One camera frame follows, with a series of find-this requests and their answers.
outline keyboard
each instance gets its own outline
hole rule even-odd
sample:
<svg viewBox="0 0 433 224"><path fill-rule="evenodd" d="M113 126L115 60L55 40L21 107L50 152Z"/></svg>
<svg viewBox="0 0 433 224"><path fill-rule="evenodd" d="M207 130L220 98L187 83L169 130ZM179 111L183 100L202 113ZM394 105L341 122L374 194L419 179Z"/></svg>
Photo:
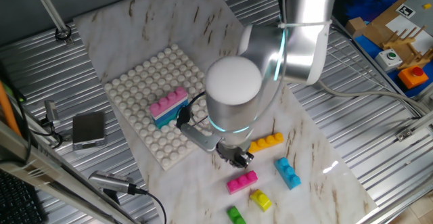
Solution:
<svg viewBox="0 0 433 224"><path fill-rule="evenodd" d="M0 224L42 224L46 221L35 187L0 171Z"/></svg>

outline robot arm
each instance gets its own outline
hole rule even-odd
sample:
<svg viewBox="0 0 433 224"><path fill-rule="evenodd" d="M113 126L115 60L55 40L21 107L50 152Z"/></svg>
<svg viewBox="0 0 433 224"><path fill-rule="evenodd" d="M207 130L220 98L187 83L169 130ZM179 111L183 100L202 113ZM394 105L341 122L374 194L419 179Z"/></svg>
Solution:
<svg viewBox="0 0 433 224"><path fill-rule="evenodd" d="M221 58L208 69L206 103L214 134L177 124L203 150L216 149L236 167L245 168L253 159L249 136L265 85L278 80L311 85L325 63L334 0L283 1L287 24L282 26L288 28L245 27L238 56Z"/></svg>

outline pink lego brick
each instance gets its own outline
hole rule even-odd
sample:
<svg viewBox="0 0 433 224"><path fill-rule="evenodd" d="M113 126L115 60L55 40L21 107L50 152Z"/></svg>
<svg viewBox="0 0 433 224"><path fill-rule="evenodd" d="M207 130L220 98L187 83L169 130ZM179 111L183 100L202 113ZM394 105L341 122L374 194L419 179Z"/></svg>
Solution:
<svg viewBox="0 0 433 224"><path fill-rule="evenodd" d="M257 175L254 171L250 171L246 173L245 175L242 175L238 177L237 179L231 180L227 183L227 189L229 190L230 194L234 194L235 192L238 192L253 183L257 182Z"/></svg>
<svg viewBox="0 0 433 224"><path fill-rule="evenodd" d="M175 92L168 93L167 97L161 98L158 103L150 105L150 113L154 118L156 118L176 103L185 100L185 97L187 96L188 93L184 88L177 87Z"/></svg>

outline white marble board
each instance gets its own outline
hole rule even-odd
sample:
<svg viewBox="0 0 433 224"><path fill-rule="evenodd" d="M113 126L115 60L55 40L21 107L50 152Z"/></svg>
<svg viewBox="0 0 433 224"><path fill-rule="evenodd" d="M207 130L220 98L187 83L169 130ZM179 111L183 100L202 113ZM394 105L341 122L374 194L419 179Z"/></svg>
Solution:
<svg viewBox="0 0 433 224"><path fill-rule="evenodd" d="M217 58L235 54L242 32L223 0L126 0L74 21L103 83L172 43L206 71ZM356 223L377 207L288 87L253 135L280 131L285 142L256 153L248 170L256 171L258 182L232 196L226 182L246 171L196 150L164 172L117 108L114 113L168 223L230 223L225 211L232 205L249 224ZM292 191L273 166L282 156L301 178ZM256 188L273 202L265 213L248 198Z"/></svg>

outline white lego baseplate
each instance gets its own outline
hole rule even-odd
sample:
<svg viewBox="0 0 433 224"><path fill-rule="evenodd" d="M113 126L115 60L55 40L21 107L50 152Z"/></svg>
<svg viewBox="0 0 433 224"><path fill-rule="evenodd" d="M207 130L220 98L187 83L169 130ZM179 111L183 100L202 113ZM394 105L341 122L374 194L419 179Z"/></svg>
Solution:
<svg viewBox="0 0 433 224"><path fill-rule="evenodd" d="M191 101L204 91L204 73L175 44L104 85L109 98L166 171L197 148L176 128L175 120L158 129L150 115L150 105L177 87L183 87ZM198 130L205 135L211 134L209 121L205 118L208 113L204 97L191 107L191 111L196 122L202 120Z"/></svg>

